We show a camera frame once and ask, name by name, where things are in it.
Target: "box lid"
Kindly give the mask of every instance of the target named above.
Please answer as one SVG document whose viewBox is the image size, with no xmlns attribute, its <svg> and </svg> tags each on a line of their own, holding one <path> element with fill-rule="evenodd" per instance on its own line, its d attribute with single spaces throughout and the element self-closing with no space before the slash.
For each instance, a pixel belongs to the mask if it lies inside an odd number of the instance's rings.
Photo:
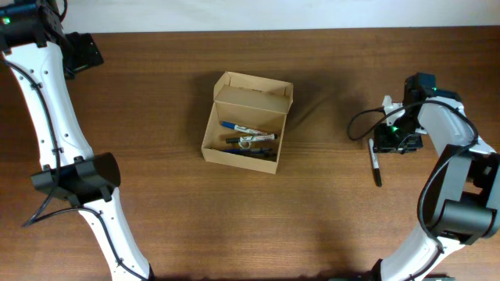
<svg viewBox="0 0 500 281">
<path fill-rule="evenodd" d="M 213 100 L 287 114 L 293 102 L 293 84 L 225 72 L 213 88 Z"/>
</svg>

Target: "cardboard box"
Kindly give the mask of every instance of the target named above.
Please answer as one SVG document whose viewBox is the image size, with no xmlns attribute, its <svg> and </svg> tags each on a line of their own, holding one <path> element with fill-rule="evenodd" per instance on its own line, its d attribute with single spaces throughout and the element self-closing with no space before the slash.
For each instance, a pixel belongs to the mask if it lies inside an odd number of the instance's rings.
<svg viewBox="0 0 500 281">
<path fill-rule="evenodd" d="M 292 102 L 292 83 L 226 72 L 213 88 L 212 112 L 202 144 L 203 157 L 207 162 L 276 173 Z M 239 148 L 238 144 L 226 144 L 226 138 L 248 136 L 223 127 L 223 121 L 277 134 L 277 140 L 252 143 L 253 148 L 272 148 L 277 156 L 253 158 L 220 151 Z"/>
</svg>

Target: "robotic arm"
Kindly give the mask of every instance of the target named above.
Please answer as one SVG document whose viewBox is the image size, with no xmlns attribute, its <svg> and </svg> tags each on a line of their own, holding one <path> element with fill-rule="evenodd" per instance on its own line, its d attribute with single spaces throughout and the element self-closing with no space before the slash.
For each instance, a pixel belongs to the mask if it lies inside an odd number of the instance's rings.
<svg viewBox="0 0 500 281">
<path fill-rule="evenodd" d="M 402 104 L 385 97 L 387 122 L 375 129 L 374 150 L 415 151 L 422 146 L 420 134 L 428 133 L 440 158 L 427 182 L 427 192 L 421 194 L 423 223 L 393 255 L 379 260 L 371 280 L 420 281 L 452 252 L 498 231 L 500 155 L 479 136 L 474 140 L 473 128 L 464 122 L 461 101 L 456 93 L 437 89 L 435 77 L 423 73 L 406 80 Z M 457 154 L 467 146 L 470 148 Z M 467 180 L 481 192 L 464 191 Z"/>
<path fill-rule="evenodd" d="M 4 62 L 23 92 L 40 148 L 35 189 L 48 194 L 47 203 L 69 201 L 73 207 L 63 211 L 84 217 L 114 280 L 153 280 L 123 215 L 116 160 L 110 153 L 94 156 L 66 88 L 65 77 L 103 63 L 91 35 L 63 34 L 54 1 L 17 1 L 0 9 L 0 20 Z M 42 218 L 35 215 L 27 225 Z"/>
</svg>

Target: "white background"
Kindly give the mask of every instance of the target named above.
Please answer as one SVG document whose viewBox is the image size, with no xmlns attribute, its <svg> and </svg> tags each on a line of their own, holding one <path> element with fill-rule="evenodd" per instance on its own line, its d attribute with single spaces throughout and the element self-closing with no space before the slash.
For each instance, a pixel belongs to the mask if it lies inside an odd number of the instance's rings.
<svg viewBox="0 0 500 281">
<path fill-rule="evenodd" d="M 69 3 L 63 23 L 66 33 L 500 24 L 500 0 L 69 0 Z"/>
</svg>

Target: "wooden table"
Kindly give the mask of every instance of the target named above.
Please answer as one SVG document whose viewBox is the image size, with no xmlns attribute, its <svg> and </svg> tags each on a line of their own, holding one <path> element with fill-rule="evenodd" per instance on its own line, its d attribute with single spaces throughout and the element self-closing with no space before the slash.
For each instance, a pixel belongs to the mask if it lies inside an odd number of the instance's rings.
<svg viewBox="0 0 500 281">
<path fill-rule="evenodd" d="M 366 142 L 349 119 L 403 97 L 404 79 L 433 73 L 458 91 L 480 135 L 500 149 L 500 27 L 96 34 L 105 64 L 68 81 L 95 154 L 111 151 L 123 210 L 157 276 L 293 278 L 365 272 L 416 225 L 416 202 L 437 161 L 432 143 L 381 155 L 375 187 Z M 291 81 L 277 175 L 203 161 L 200 146 L 225 70 Z M 12 75 L 0 73 L 0 275 L 15 280 L 108 280 L 77 214 L 27 229 L 45 197 L 30 117 Z M 380 116 L 360 119 L 366 129 Z M 67 207 L 53 201 L 49 210 Z M 434 272 L 500 278 L 500 235 Z"/>
</svg>

